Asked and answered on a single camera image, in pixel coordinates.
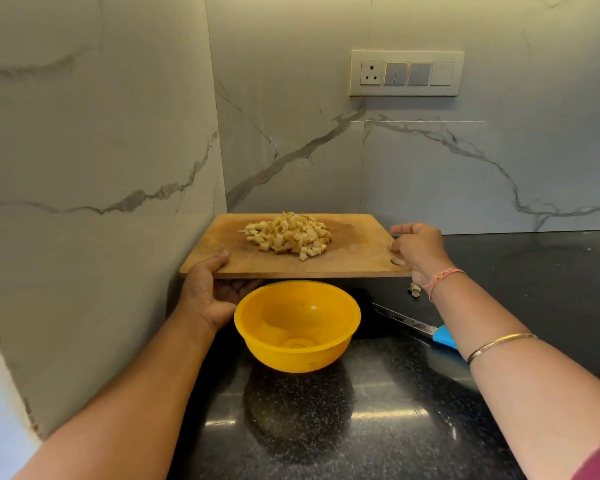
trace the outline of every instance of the bowl rim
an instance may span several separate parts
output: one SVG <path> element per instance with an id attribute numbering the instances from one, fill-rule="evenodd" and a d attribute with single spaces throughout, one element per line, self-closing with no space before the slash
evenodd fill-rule
<path id="1" fill-rule="evenodd" d="M 305 349 L 289 349 L 286 347 L 276 347 L 276 346 L 270 345 L 266 342 L 263 342 L 259 339 L 256 339 L 251 334 L 248 334 L 249 336 L 245 337 L 245 334 L 247 332 L 242 325 L 242 311 L 243 311 L 244 307 L 246 306 L 246 303 L 248 302 L 248 300 L 252 299 L 259 292 L 261 292 L 262 290 L 264 290 L 266 288 L 274 287 L 276 285 L 282 285 L 284 283 L 313 283 L 313 284 L 318 284 L 321 286 L 332 288 L 332 289 L 336 290 L 337 293 L 343 294 L 346 297 L 346 299 L 354 306 L 356 319 L 352 322 L 351 326 L 348 327 L 347 330 L 345 332 L 343 332 L 341 335 L 339 335 L 336 339 L 333 339 L 330 342 L 327 342 L 326 344 L 316 345 L 315 347 L 307 347 Z M 240 303 L 236 307 L 235 313 L 233 316 L 233 322 L 235 323 L 235 327 L 236 327 L 236 329 L 238 329 L 238 333 L 240 333 L 240 335 L 242 336 L 244 341 L 247 342 L 247 345 L 251 342 L 251 343 L 257 344 L 258 346 L 260 346 L 266 350 L 270 350 L 273 352 L 288 353 L 288 354 L 309 354 L 312 352 L 321 352 L 323 350 L 327 350 L 327 349 L 330 349 L 337 345 L 340 345 L 344 341 L 351 338 L 351 336 L 355 333 L 355 331 L 360 326 L 361 319 L 362 319 L 362 311 L 360 310 L 360 306 L 359 306 L 358 302 L 349 293 L 347 293 L 346 291 L 344 291 L 341 288 L 338 288 L 337 286 L 330 285 L 328 283 L 323 283 L 320 281 L 314 281 L 314 280 L 285 280 L 285 281 L 270 283 L 268 285 L 264 285 L 260 288 L 257 288 L 256 290 L 252 291 L 247 296 L 242 298 L 242 300 L 240 300 Z"/>

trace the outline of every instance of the knife handle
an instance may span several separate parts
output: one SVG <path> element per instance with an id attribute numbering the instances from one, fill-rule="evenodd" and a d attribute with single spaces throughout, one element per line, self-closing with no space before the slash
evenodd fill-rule
<path id="1" fill-rule="evenodd" d="M 447 325 L 442 325 L 436 330 L 436 332 L 433 334 L 433 341 L 458 350 L 458 347 L 456 347 L 454 338 L 451 336 L 451 332 L 449 332 Z"/>

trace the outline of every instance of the person's right arm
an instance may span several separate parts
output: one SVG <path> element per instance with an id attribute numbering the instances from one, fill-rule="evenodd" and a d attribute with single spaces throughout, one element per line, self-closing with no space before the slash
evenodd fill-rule
<path id="1" fill-rule="evenodd" d="M 391 232 L 402 234 L 392 249 L 413 266 L 417 285 L 455 267 L 438 229 L 405 224 Z M 465 359 L 498 338 L 528 331 L 464 274 L 440 281 L 432 301 Z M 530 480 L 568 480 L 600 448 L 600 380 L 551 345 L 506 342 L 477 356 L 471 370 Z"/>

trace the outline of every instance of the yellow plastic bowl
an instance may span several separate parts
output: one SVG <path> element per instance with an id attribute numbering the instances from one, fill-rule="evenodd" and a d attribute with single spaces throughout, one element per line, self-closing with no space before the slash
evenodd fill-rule
<path id="1" fill-rule="evenodd" d="M 263 286 L 235 311 L 251 353 L 283 372 L 317 371 L 336 361 L 359 325 L 360 307 L 350 295 L 314 281 Z"/>

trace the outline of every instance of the bracelet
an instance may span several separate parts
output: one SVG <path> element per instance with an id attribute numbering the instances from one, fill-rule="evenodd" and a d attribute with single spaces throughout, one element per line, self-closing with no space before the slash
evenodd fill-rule
<path id="1" fill-rule="evenodd" d="M 453 267 L 451 269 L 447 269 L 446 271 L 440 271 L 438 274 L 436 274 L 433 277 L 433 279 L 431 280 L 431 282 L 428 285 L 424 285 L 423 286 L 424 290 L 429 295 L 429 301 L 431 301 L 431 295 L 433 294 L 433 288 L 435 288 L 436 285 L 440 281 L 444 280 L 449 274 L 454 274 L 454 273 L 466 274 L 462 269 L 458 269 L 456 267 Z"/>
<path id="2" fill-rule="evenodd" d="M 513 340 L 518 340 L 518 339 L 537 339 L 537 336 L 534 335 L 533 333 L 529 333 L 529 332 L 525 332 L 525 333 L 513 333 L 511 335 L 505 335 L 504 337 L 501 337 L 501 338 L 499 338 L 497 340 L 494 340 L 490 344 L 487 344 L 485 346 L 480 347 L 474 353 L 472 353 L 471 355 L 469 355 L 469 357 L 467 357 L 466 363 L 467 363 L 467 365 L 471 365 L 471 363 L 473 362 L 473 360 L 476 357 L 478 357 L 478 355 L 482 354 L 483 352 L 487 352 L 487 350 L 489 350 L 491 348 L 494 348 L 495 346 L 498 346 L 498 345 L 503 344 L 505 342 L 512 342 Z"/>

